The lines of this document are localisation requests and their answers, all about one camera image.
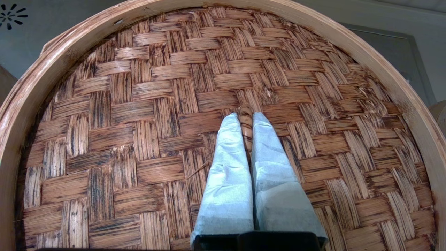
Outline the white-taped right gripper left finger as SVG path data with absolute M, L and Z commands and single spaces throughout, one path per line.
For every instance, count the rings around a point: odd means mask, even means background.
M 252 178 L 237 113 L 222 120 L 191 242 L 254 231 Z

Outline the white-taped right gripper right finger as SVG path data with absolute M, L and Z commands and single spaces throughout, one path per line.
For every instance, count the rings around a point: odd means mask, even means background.
M 253 115 L 251 152 L 255 229 L 328 235 L 316 215 L 274 127 L 263 113 Z

